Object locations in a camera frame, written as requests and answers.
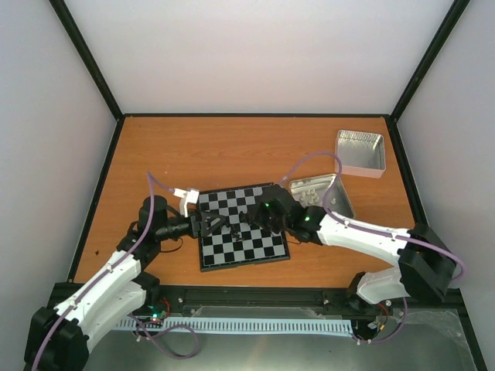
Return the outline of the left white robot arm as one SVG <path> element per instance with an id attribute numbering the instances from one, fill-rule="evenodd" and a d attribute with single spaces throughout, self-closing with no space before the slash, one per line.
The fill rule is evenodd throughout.
<path id="1" fill-rule="evenodd" d="M 159 306 L 159 279 L 145 269 L 160 254 L 161 243 L 206 237 L 226 222 L 225 216 L 198 210 L 183 216 L 162 196 L 146 198 L 105 265 L 68 298 L 33 315 L 24 355 L 27 368 L 82 370 L 96 345 L 123 318 Z"/>

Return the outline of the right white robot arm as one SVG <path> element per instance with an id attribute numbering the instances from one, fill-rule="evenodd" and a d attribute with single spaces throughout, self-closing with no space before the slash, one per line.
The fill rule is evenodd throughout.
<path id="1" fill-rule="evenodd" d="M 279 185 L 265 188 L 240 218 L 303 243 L 343 247 L 388 263 L 388 269 L 357 274 L 347 288 L 345 304 L 359 314 L 396 298 L 440 305 L 461 266 L 428 225 L 408 230 L 361 222 L 323 206 L 302 206 Z"/>

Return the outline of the black chess pieces cluster centre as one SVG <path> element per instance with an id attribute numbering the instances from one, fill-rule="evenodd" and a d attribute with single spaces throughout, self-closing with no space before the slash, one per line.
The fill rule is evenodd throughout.
<path id="1" fill-rule="evenodd" d="M 241 231 L 236 226 L 228 226 L 227 228 L 233 241 L 242 240 Z"/>

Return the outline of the white chess pieces in tin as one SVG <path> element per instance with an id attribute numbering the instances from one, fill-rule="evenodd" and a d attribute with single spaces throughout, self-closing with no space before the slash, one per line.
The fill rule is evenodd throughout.
<path id="1" fill-rule="evenodd" d="M 315 189 L 302 191 L 299 196 L 299 202 L 303 206 L 318 206 L 320 204 L 319 194 Z"/>

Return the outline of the open metal tin with pieces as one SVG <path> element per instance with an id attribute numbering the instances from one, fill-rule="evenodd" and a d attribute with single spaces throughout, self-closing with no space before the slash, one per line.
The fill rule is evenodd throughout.
<path id="1" fill-rule="evenodd" d="M 296 179 L 289 183 L 289 189 L 293 198 L 298 202 L 302 191 L 315 189 L 320 198 L 320 204 L 318 206 L 323 206 L 323 197 L 326 194 L 326 191 L 330 189 L 329 195 L 326 199 L 327 207 L 342 216 L 349 218 L 355 217 L 355 212 L 347 192 L 343 186 L 343 183 L 339 179 L 336 179 L 336 174 Z"/>

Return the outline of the small circuit board with led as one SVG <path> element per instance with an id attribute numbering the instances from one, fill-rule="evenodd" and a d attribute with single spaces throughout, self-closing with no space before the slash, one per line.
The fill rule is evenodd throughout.
<path id="1" fill-rule="evenodd" d="M 150 319 L 153 322 L 161 322 L 170 315 L 170 306 L 167 301 L 162 301 L 156 305 L 151 305 L 149 306 L 149 309 L 151 311 Z"/>

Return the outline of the black and silver chessboard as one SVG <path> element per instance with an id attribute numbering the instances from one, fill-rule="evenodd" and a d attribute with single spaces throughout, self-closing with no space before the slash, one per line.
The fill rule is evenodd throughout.
<path id="1" fill-rule="evenodd" d="M 229 229 L 223 226 L 221 230 L 200 238 L 199 257 L 202 272 L 290 258 L 284 233 L 269 232 L 259 226 L 239 221 L 239 212 L 248 211 L 248 207 L 254 205 L 256 198 L 269 186 L 268 183 L 262 183 L 200 193 L 198 210 L 228 216 L 230 225 L 236 226 L 242 235 L 242 240 L 233 241 Z"/>

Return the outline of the pink-rimmed metal tin lid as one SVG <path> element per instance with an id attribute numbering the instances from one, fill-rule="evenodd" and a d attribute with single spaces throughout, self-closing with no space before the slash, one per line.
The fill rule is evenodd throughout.
<path id="1" fill-rule="evenodd" d="M 335 150 L 344 175 L 379 179 L 386 170 L 382 134 L 339 130 Z"/>

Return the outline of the black frame rail front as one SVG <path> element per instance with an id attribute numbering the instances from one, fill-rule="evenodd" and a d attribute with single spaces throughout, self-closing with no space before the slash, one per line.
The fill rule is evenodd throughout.
<path id="1" fill-rule="evenodd" d="M 68 298 L 82 284 L 55 284 L 48 300 L 49 308 Z M 155 289 L 156 301 L 166 299 L 173 311 L 183 311 L 186 306 L 296 306 L 309 308 L 343 309 L 349 302 L 356 302 L 345 288 L 256 288 L 161 285 Z M 413 308 L 454 308 L 463 305 L 459 289 L 449 289 L 441 304 L 426 304 L 408 298 Z"/>

